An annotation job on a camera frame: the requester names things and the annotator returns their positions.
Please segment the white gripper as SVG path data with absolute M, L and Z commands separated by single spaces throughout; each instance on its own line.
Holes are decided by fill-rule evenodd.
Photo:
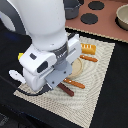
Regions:
M 26 83 L 35 92 L 52 90 L 72 73 L 71 64 L 80 54 L 78 34 L 53 34 L 32 40 L 21 57 Z

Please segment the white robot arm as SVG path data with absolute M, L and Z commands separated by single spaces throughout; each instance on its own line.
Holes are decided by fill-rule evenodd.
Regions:
M 22 79 L 36 95 L 54 89 L 72 73 L 81 44 L 78 34 L 67 37 L 63 0 L 0 0 L 0 17 L 9 30 L 32 39 L 19 62 Z

